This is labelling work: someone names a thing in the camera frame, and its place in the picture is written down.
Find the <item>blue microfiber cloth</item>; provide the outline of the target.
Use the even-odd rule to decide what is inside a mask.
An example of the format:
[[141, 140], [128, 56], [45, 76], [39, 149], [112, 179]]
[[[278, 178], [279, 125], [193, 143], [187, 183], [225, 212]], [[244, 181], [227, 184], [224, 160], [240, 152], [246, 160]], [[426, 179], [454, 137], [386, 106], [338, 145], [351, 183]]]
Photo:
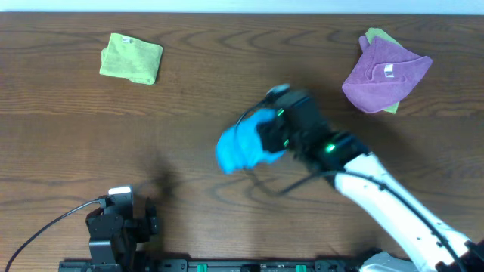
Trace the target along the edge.
[[276, 153], [264, 151], [256, 130], [257, 125], [272, 121], [275, 117], [276, 110], [261, 109], [222, 133], [216, 145], [216, 158], [226, 175], [253, 169], [261, 162], [271, 164], [285, 154], [285, 150]]

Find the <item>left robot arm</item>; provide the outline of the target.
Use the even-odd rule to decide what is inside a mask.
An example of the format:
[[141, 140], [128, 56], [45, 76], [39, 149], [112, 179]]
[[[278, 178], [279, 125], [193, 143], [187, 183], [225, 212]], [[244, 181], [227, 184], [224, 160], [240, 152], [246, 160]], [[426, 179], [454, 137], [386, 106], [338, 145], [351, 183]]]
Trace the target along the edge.
[[160, 224], [154, 203], [147, 199], [144, 216], [134, 216], [131, 193], [102, 196], [101, 206], [89, 213], [86, 225], [93, 271], [156, 271], [157, 262], [137, 246], [159, 233]]

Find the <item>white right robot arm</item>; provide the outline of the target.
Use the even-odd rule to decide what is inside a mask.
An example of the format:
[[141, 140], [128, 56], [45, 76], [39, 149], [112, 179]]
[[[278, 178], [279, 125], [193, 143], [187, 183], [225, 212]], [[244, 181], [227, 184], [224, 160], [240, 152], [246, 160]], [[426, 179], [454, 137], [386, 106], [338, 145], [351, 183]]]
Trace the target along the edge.
[[483, 244], [434, 215], [406, 190], [355, 135], [334, 131], [316, 115], [260, 112], [264, 151], [290, 150], [367, 212], [404, 250], [418, 271], [481, 271]]

